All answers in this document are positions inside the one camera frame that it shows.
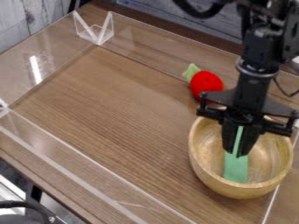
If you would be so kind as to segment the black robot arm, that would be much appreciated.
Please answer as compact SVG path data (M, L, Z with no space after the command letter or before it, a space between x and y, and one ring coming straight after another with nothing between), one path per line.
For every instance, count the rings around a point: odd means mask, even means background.
M226 152L246 156L259 136L291 136L299 111L269 96L281 66L299 56L299 0L234 0L242 16L238 85L201 93L198 115L222 125Z

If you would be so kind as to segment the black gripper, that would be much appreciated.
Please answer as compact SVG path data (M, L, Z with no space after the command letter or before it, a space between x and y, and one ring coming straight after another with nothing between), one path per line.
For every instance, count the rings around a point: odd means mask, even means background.
M234 151L238 140L238 157L243 157L265 133L293 135L299 113L267 95L270 82L278 75L277 66L251 66L239 58L237 69L238 85L233 89L201 94L198 115L219 122L226 152Z

